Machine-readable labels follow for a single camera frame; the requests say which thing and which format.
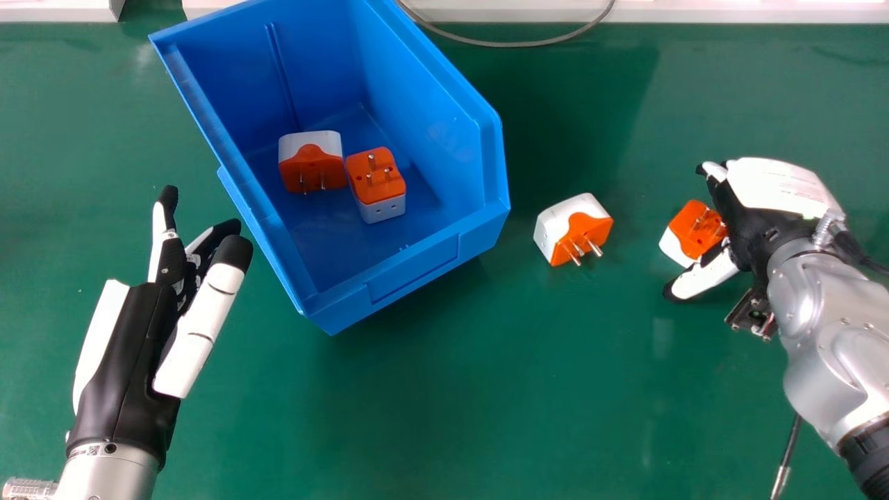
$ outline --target black and white robotic hand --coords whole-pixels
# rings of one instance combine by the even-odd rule
[[[210,356],[253,246],[233,219],[184,246],[166,186],[152,213],[148,279],[105,284],[74,379],[75,421],[58,483],[13,478],[3,500],[147,500],[181,401]]]
[[[784,391],[797,418],[771,498],[781,494],[800,417],[841,456],[861,491],[889,500],[889,292],[861,269],[889,270],[853,237],[818,176],[745,157],[698,167],[728,231],[664,287],[684,302],[739,271],[753,286],[725,319],[788,353]]]

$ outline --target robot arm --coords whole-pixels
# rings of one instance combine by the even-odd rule
[[[863,253],[814,173],[763,158],[706,163],[698,173],[729,237],[664,295],[691,299],[725,281],[730,264],[751,271],[753,287],[726,322],[765,340],[777,327],[791,406],[868,498],[889,499],[889,292],[856,264],[885,268]]]
[[[164,188],[153,212],[148,281],[105,284],[77,363],[74,426],[58,484],[13,479],[3,500],[147,500],[181,400],[204,367],[244,274],[252,244],[231,220],[185,247]]]

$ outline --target gray cable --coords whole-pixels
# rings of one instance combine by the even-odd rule
[[[603,19],[605,19],[605,16],[608,15],[608,12],[610,12],[611,9],[614,7],[614,2],[616,1],[617,0],[608,0],[608,5],[605,6],[602,13],[597,15],[595,19],[565,35],[554,36],[545,40],[531,40],[528,42],[489,42],[487,40],[476,40],[475,38],[467,38],[465,36],[454,35],[454,33],[449,33],[441,28],[436,28],[432,25],[432,23],[421,18],[419,14],[405,5],[403,0],[395,0],[396,4],[404,9],[404,11],[407,12],[407,15],[411,16],[411,19],[413,19],[417,24],[437,35],[443,36],[455,42],[460,42],[462,44],[470,44],[478,47],[490,47],[494,49],[523,49],[530,47],[543,47],[546,45],[561,44],[562,42],[567,42],[568,40],[572,40],[580,35],[583,35],[584,33],[598,26],[598,24],[602,22]]]

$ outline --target green work surface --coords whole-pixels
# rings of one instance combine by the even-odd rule
[[[160,188],[180,187],[184,238],[236,216],[147,40],[182,14],[154,9],[0,25],[0,478],[60,471],[84,331],[105,279],[144,279]],[[605,25],[547,49],[442,46],[503,118],[499,244],[333,338],[257,254],[155,497],[765,498],[792,418],[782,348],[722,322],[749,277],[663,300],[680,269],[658,239],[706,199],[697,164],[756,155],[817,170],[889,257],[889,27]],[[615,220],[605,258],[551,269],[534,219],[583,191]],[[806,427],[786,498],[856,497]]]

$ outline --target robotic hand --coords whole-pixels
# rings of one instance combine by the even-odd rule
[[[739,270],[753,287],[725,319],[764,340],[777,327],[788,353],[784,391],[799,417],[846,462],[870,499],[889,499],[889,292],[858,267],[889,274],[845,225],[814,173],[745,157],[698,167],[728,238],[664,287],[683,302]]]
[[[181,400],[204,367],[252,259],[230,220],[188,246],[179,192],[154,206],[148,281],[105,284],[74,380],[74,426],[59,483],[11,479],[3,500],[147,500],[164,468]]]

